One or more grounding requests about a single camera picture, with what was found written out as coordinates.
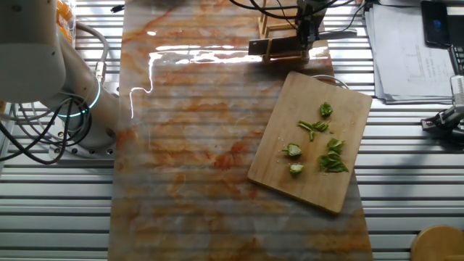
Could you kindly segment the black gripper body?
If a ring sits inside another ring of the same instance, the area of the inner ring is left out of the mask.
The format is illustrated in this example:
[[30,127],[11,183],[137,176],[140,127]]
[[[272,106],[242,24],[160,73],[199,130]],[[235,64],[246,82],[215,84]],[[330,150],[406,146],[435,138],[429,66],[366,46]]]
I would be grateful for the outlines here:
[[317,1],[297,0],[296,26],[305,25],[306,29],[314,29],[316,31],[315,11],[317,7]]

